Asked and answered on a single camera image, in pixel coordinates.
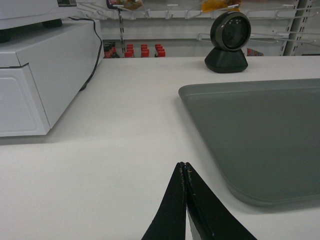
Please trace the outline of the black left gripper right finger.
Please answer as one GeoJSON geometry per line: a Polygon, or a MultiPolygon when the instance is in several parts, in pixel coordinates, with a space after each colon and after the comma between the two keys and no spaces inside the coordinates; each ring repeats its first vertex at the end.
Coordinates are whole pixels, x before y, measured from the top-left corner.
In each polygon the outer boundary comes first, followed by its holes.
{"type": "Polygon", "coordinates": [[[255,240],[190,163],[184,164],[186,204],[194,240],[255,240]]]}

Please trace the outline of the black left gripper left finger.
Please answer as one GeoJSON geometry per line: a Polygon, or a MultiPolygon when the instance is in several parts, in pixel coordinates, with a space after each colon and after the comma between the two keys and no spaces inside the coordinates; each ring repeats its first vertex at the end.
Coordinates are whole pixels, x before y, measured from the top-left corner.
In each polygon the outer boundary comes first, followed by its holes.
{"type": "Polygon", "coordinates": [[[186,190],[183,166],[177,163],[166,191],[143,240],[184,240],[186,238],[186,190]]]}

